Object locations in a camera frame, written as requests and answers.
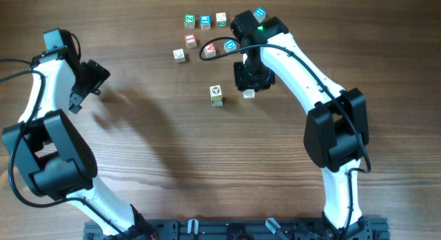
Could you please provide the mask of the blue D block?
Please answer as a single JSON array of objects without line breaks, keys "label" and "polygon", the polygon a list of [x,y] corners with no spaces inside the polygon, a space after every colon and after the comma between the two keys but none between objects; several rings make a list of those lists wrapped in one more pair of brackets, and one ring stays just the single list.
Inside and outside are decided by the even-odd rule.
[{"label": "blue D block", "polygon": [[224,42],[223,46],[226,53],[232,52],[233,50],[237,49],[237,42],[233,39],[228,39]]}]

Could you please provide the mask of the yellow sided picture block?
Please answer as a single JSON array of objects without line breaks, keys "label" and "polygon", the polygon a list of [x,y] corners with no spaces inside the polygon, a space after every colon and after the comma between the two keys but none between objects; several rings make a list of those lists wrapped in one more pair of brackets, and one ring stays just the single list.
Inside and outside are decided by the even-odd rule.
[{"label": "yellow sided picture block", "polygon": [[212,100],[223,98],[223,93],[220,85],[210,86],[209,91]]}]

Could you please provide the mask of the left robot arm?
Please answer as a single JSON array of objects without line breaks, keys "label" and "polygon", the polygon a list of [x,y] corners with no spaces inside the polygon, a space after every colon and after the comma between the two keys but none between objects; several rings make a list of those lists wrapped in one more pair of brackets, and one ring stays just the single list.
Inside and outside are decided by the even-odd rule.
[{"label": "left robot arm", "polygon": [[110,73],[81,61],[78,38],[67,30],[44,32],[46,50],[27,63],[32,90],[17,124],[3,129],[10,187],[21,203],[50,208],[68,203],[99,227],[100,239],[155,239],[155,229],[135,207],[100,179],[95,156],[67,114],[99,95]]}]

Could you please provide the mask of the green N block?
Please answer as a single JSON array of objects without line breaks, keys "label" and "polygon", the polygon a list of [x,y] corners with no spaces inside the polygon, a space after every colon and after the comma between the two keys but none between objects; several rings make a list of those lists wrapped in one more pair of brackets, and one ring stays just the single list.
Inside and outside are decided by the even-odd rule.
[{"label": "green N block", "polygon": [[186,14],[184,17],[184,26],[186,29],[194,29],[196,25],[196,17],[194,14]]}]

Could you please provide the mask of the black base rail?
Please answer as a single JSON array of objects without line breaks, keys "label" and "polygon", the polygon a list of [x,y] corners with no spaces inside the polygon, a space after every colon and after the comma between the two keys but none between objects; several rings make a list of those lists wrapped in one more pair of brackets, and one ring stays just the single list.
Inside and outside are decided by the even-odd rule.
[{"label": "black base rail", "polygon": [[[320,218],[266,221],[189,221],[149,220],[154,239],[335,239]],[[350,226],[349,239],[390,240],[389,225],[384,218],[365,217]]]}]

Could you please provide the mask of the red A block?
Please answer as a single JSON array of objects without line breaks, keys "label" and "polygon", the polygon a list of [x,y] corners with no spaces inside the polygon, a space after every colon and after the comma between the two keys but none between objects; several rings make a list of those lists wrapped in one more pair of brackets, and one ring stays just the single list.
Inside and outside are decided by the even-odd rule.
[{"label": "red A block", "polygon": [[215,57],[216,56],[216,48],[215,48],[214,44],[213,43],[207,44],[203,48],[203,53],[204,53],[206,59]]}]

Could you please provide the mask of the blue top block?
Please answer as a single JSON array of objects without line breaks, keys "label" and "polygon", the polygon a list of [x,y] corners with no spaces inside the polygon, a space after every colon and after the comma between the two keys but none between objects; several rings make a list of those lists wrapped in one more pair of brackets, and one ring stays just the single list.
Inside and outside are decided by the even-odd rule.
[{"label": "blue top block", "polygon": [[200,16],[201,30],[209,30],[211,28],[211,17],[208,14],[202,14]]}]

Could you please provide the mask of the plain block red side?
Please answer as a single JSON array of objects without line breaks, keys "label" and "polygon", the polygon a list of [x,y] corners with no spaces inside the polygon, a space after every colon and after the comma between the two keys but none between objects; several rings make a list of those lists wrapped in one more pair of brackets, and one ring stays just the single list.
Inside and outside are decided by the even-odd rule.
[{"label": "plain block red side", "polygon": [[184,50],[182,48],[181,49],[173,50],[173,55],[174,55],[175,62],[177,62],[177,63],[184,63],[184,62],[186,62],[185,53],[184,53]]}]

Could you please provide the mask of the blue block far right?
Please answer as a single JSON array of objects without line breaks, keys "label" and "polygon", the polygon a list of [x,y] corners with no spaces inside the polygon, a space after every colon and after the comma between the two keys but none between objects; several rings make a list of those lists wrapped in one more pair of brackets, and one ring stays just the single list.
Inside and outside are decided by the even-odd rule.
[{"label": "blue block far right", "polygon": [[259,23],[261,23],[265,19],[267,12],[264,9],[262,9],[261,7],[258,7],[257,9],[255,9],[253,15],[256,18],[256,20]]}]

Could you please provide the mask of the white block teal side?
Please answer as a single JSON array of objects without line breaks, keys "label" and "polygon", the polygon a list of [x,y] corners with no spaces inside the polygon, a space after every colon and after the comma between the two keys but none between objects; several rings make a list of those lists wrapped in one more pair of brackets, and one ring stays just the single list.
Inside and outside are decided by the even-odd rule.
[{"label": "white block teal side", "polygon": [[223,98],[215,98],[215,99],[212,99],[212,104],[213,103],[223,103]]}]

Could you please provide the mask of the plain block green side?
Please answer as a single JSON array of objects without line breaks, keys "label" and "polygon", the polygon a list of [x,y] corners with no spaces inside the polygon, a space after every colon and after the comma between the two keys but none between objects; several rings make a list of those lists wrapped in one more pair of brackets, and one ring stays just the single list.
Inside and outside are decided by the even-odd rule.
[{"label": "plain block green side", "polygon": [[216,13],[216,25],[218,28],[227,26],[227,15],[225,12]]}]

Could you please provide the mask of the red top block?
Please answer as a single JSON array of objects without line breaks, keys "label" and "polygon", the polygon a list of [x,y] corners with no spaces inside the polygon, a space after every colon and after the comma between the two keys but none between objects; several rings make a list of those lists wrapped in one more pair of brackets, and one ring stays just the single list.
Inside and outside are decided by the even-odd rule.
[{"label": "red top block", "polygon": [[194,34],[187,34],[184,36],[187,48],[192,49],[197,47],[197,40]]}]

